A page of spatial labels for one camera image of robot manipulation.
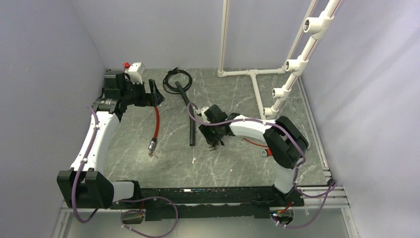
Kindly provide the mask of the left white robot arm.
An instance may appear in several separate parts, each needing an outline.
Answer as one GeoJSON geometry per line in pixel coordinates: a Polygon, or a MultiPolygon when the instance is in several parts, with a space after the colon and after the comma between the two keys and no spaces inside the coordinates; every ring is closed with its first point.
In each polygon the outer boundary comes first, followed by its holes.
{"type": "Polygon", "coordinates": [[[110,182],[104,175],[111,139],[129,106],[157,107],[164,96],[156,82],[135,81],[134,75],[110,71],[104,75],[102,94],[89,108],[90,126],[81,150],[70,168],[59,171],[56,181],[70,208],[107,209],[123,201],[129,208],[142,202],[135,180],[110,182]]]}

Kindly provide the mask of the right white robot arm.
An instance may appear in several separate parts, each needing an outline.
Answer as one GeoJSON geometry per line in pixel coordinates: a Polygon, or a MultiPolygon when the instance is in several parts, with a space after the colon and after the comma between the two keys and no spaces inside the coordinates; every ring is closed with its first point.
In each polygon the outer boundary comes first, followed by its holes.
{"type": "Polygon", "coordinates": [[[199,116],[203,118],[199,130],[210,147],[222,145],[226,136],[250,137],[265,142],[278,164],[273,200],[279,206],[291,201],[297,168],[305,160],[309,142],[288,117],[262,120],[238,113],[228,115],[217,105],[202,108],[199,116]]]}

